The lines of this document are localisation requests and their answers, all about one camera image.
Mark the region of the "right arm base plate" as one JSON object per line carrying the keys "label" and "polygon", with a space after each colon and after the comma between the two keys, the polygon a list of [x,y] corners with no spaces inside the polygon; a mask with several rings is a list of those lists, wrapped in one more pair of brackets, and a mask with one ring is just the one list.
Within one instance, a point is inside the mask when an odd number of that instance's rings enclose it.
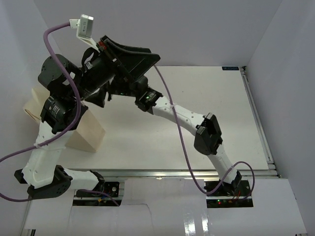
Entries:
{"label": "right arm base plate", "polygon": [[251,187],[248,180],[242,180],[235,193],[227,193],[221,186],[206,197],[207,208],[249,208],[253,207]]}

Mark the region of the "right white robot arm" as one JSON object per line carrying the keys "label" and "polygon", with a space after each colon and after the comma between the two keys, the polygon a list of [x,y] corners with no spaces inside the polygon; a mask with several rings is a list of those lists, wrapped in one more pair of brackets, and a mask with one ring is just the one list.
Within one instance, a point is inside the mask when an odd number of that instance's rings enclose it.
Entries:
{"label": "right white robot arm", "polygon": [[165,118],[190,132],[194,136],[194,148],[207,156],[218,172],[223,192],[228,196],[239,192],[242,176],[232,167],[224,150],[221,128],[214,114],[202,115],[172,104],[170,99],[149,87],[145,76],[132,84],[114,77],[86,101],[104,107],[105,101],[110,101],[112,95],[135,97],[135,104],[140,110]]}

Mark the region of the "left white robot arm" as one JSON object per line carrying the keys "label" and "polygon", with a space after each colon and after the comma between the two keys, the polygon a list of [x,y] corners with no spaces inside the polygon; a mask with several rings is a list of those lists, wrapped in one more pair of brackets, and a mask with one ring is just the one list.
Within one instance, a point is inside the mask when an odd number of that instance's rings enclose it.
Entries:
{"label": "left white robot arm", "polygon": [[62,149],[88,110],[86,102],[104,107],[113,95],[130,96],[139,109],[151,113],[161,94],[149,87],[145,74],[159,60],[148,48],[121,45],[104,36],[84,52],[80,67],[59,54],[44,61],[38,81],[50,95],[40,113],[39,147],[14,174],[28,185],[29,199],[56,198],[68,189],[103,193],[105,181],[98,172],[58,165]]}

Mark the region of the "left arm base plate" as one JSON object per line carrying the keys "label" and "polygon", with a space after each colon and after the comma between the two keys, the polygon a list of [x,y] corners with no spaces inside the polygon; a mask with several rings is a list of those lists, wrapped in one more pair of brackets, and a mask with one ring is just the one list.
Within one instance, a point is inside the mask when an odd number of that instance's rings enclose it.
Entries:
{"label": "left arm base plate", "polygon": [[120,183],[105,182],[102,190],[105,194],[89,193],[83,191],[75,192],[73,199],[73,206],[80,207],[118,207],[121,204],[121,198],[119,197]]}

